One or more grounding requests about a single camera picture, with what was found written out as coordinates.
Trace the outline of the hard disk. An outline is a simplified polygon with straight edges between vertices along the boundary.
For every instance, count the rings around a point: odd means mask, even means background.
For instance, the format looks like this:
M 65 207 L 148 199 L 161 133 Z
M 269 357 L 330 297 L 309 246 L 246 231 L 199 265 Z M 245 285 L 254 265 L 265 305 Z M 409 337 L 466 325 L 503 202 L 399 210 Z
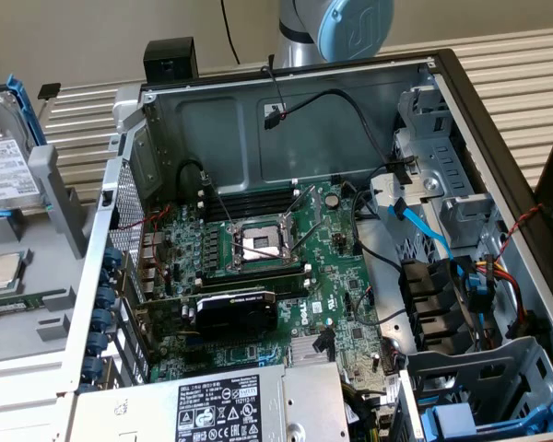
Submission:
M 0 216 L 45 204 L 29 157 L 46 139 L 23 83 L 10 76 L 0 84 Z

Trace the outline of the metal disk bay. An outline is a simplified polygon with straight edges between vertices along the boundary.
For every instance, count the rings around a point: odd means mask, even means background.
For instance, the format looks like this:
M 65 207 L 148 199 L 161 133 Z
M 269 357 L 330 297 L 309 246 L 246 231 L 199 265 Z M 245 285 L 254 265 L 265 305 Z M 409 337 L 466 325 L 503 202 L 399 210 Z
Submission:
M 552 397 L 553 366 L 533 337 L 463 355 L 417 353 L 400 373 L 389 440 L 426 442 L 420 416 L 434 406 L 468 404 L 476 425 L 486 425 L 524 417 Z M 553 432 L 502 440 L 524 439 L 553 440 Z

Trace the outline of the black RAM slot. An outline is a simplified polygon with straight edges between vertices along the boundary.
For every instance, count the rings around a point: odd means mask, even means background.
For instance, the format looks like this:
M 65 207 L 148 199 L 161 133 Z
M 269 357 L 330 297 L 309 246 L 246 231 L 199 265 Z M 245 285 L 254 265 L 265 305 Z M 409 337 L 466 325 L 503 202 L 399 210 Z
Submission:
M 265 278 L 280 277 L 289 275 L 312 274 L 313 268 L 307 262 L 293 262 L 289 265 L 261 265 L 244 266 L 240 270 L 223 269 L 209 271 L 204 274 L 205 279 L 246 279 L 246 278 Z
M 293 204 L 285 203 L 283 205 L 244 205 L 227 207 L 233 220 L 247 217 L 257 217 L 261 215 L 274 215 L 285 213 Z M 202 217 L 206 222 L 225 221 L 219 205 L 211 205 L 204 207 L 202 204 L 197 204 L 196 207 L 202 211 Z
M 227 207 L 263 204 L 283 205 L 285 203 L 292 203 L 295 200 L 294 191 L 288 187 L 251 192 L 221 193 L 220 195 Z M 218 205 L 216 201 L 207 199 L 203 185 L 194 198 L 194 204 L 202 204 L 204 207 Z

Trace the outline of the CPU socket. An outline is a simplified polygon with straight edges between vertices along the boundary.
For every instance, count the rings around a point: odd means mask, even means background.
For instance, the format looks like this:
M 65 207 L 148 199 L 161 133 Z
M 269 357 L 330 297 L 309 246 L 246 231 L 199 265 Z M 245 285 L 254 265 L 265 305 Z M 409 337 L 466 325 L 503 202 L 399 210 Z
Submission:
M 288 248 L 296 241 L 292 214 L 242 219 L 228 224 L 225 235 L 225 269 L 301 262 L 297 251 L 292 257 L 288 254 Z

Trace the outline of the metal locking lever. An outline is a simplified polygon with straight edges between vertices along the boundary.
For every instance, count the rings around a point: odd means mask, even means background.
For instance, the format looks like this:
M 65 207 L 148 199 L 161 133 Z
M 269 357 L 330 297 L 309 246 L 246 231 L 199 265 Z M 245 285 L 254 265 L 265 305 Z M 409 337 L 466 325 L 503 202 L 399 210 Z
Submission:
M 322 224 L 321 221 L 314 223 L 311 228 L 305 232 L 299 239 L 297 239 L 291 247 L 288 248 L 288 254 L 292 257 L 296 250 L 302 246 L 315 232 L 315 230 Z
M 210 178 L 210 175 L 203 169 L 200 172 L 201 182 L 205 191 L 205 195 L 208 200 L 214 200 L 221 207 L 222 214 L 224 215 L 224 220 L 227 220 L 231 225 L 233 224 L 233 219 L 229 213 L 227 206 L 225 205 L 218 189 Z

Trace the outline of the green motherboard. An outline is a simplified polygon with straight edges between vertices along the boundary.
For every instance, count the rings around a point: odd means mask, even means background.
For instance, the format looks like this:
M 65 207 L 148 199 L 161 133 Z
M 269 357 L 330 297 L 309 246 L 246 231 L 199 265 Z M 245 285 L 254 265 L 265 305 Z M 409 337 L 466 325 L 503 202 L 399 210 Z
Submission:
M 205 279 L 225 269 L 227 220 L 206 222 L 193 203 L 170 204 L 155 212 L 141 246 L 141 277 L 145 301 L 137 323 L 150 345 L 153 382 L 210 375 L 230 370 L 282 365 L 288 362 L 293 338 L 317 335 L 316 350 L 327 350 L 346 389 L 387 401 L 386 378 L 394 358 L 382 350 L 381 328 L 390 323 L 375 308 L 374 283 L 367 266 L 371 257 L 357 244 L 357 219 L 366 203 L 353 197 L 347 184 L 327 181 L 288 186 L 296 199 L 292 214 L 296 240 L 311 226 L 322 224 L 296 251 L 312 274 L 246 279 Z M 340 199 L 329 210 L 324 198 Z M 258 337 L 207 340 L 193 336 L 157 338 L 148 314 L 149 301 L 198 298 L 224 292 L 264 289 L 276 294 L 278 323 Z

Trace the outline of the open PC case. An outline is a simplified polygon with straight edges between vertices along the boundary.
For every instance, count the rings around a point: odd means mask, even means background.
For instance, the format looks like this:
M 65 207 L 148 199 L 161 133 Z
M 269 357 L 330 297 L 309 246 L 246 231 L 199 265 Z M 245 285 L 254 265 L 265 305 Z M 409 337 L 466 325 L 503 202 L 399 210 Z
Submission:
M 553 228 L 452 52 L 146 85 L 111 143 L 55 438 L 69 442 L 80 395 L 161 383 L 137 323 L 141 246 L 155 212 L 194 202 L 203 169 L 220 194 L 327 181 L 365 199 L 356 242 L 394 371 L 387 401 L 338 372 L 349 442 L 390 442 L 400 373 L 421 353 L 404 261 L 450 261 L 473 325 L 465 354 L 533 337 L 553 366 Z

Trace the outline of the black graphics card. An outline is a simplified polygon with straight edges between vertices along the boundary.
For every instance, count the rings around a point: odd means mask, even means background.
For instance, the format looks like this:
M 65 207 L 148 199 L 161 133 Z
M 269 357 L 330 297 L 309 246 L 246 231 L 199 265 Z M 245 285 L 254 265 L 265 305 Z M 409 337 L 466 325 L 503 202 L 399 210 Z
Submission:
M 264 289 L 149 301 L 142 309 L 157 338 L 258 337 L 274 331 L 278 323 L 277 295 Z

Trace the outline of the silver chipset heat sink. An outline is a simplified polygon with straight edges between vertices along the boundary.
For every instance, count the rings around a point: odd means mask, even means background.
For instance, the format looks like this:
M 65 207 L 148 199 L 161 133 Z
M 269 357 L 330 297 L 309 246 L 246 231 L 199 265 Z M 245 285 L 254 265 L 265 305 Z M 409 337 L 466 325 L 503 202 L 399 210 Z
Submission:
M 313 346 L 317 335 L 293 338 L 290 342 L 288 362 L 292 367 L 313 366 L 334 362 L 327 350 L 320 352 Z

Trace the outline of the black plastic fan shroud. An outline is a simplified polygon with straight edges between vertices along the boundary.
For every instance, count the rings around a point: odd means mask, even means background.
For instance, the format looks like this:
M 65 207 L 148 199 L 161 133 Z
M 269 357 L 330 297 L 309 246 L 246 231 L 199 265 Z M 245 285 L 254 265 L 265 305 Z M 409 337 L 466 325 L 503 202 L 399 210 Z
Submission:
M 399 286 L 418 351 L 462 355 L 473 347 L 471 317 L 463 310 L 449 260 L 402 262 Z

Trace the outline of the silver power supply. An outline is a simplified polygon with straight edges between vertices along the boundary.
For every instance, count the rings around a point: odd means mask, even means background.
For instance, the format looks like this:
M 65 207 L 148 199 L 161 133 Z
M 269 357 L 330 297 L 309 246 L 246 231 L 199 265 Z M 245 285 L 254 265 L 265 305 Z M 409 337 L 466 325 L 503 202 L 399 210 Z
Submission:
M 69 442 L 349 442 L 335 364 L 249 368 L 80 395 Z

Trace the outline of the grey parts rack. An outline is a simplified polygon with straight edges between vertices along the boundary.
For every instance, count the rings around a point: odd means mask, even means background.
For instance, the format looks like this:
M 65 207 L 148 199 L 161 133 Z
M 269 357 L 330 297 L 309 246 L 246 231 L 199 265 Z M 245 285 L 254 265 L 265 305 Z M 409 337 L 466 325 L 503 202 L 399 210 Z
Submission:
M 35 147 L 29 168 L 45 204 L 0 216 L 0 255 L 29 251 L 19 293 L 43 308 L 0 315 L 0 442 L 52 442 L 65 350 L 73 332 L 93 214 L 65 187 L 51 145 Z

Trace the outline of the loose green RAM stick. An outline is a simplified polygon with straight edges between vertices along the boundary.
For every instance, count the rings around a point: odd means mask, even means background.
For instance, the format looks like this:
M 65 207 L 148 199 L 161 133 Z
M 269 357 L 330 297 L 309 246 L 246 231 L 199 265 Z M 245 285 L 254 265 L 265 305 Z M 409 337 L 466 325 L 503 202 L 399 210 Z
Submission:
M 0 297 L 0 315 L 43 308 L 42 296 L 14 295 Z

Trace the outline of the silver CPU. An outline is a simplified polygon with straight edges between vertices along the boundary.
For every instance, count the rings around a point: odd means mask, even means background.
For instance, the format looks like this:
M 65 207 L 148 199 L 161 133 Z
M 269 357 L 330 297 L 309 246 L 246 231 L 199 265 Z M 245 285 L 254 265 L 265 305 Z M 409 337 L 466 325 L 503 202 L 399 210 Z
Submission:
M 28 263 L 28 250 L 1 254 L 0 291 L 19 293 L 22 287 L 22 277 Z

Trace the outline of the black box mount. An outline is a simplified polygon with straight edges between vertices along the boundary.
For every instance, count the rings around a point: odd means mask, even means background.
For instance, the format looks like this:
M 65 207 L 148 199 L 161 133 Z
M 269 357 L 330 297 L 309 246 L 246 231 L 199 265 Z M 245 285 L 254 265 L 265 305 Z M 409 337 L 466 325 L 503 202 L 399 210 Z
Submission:
M 150 41 L 143 55 L 148 83 L 166 83 L 199 77 L 193 37 Z

